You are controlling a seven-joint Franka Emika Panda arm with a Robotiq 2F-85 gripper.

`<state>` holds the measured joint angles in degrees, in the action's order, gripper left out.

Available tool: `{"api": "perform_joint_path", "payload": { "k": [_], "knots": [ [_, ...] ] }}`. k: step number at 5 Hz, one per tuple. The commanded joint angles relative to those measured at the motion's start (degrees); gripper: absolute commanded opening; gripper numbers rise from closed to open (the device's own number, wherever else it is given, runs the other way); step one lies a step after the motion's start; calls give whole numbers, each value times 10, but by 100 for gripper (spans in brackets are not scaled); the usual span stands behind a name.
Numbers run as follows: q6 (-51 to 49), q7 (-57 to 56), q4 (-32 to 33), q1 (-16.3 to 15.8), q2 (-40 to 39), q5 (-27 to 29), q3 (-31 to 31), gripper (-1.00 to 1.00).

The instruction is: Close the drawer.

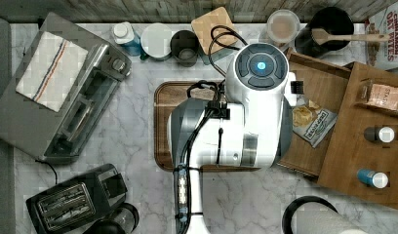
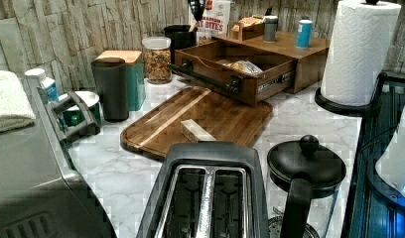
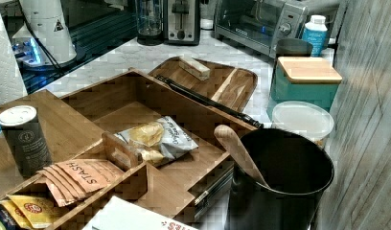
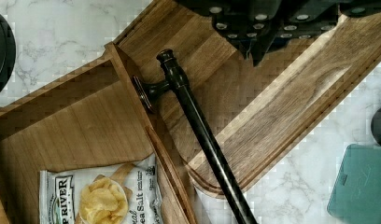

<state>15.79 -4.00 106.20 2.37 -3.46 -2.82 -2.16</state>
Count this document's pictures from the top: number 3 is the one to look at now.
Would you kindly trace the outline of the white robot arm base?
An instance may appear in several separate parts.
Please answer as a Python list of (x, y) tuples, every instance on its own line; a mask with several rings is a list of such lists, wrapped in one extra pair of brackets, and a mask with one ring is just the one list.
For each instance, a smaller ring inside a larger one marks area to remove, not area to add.
[(18, 0), (22, 27), (11, 37), (18, 62), (29, 68), (65, 67), (78, 53), (66, 26), (60, 0)]

